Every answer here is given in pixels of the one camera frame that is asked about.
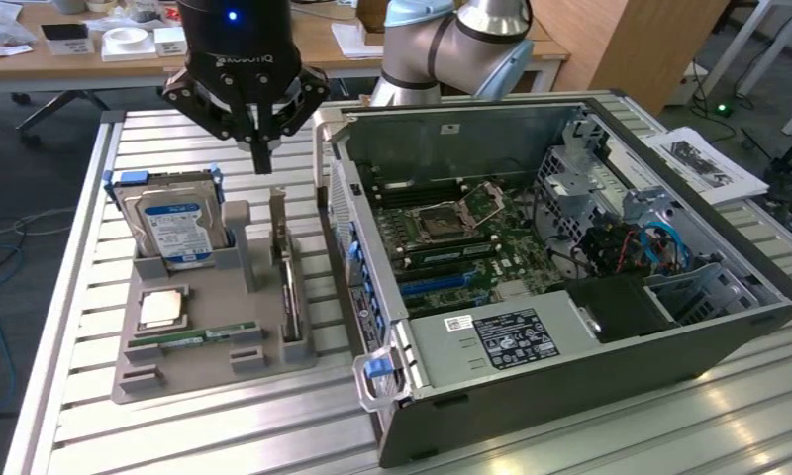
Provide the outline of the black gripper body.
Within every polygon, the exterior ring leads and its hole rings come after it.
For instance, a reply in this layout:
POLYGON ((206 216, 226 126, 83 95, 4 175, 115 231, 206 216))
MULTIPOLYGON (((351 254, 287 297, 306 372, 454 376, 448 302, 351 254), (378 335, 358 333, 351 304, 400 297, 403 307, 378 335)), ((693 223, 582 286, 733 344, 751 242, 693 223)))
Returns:
POLYGON ((192 0, 179 11, 195 81, 228 105, 278 103, 302 70, 290 3, 192 0))

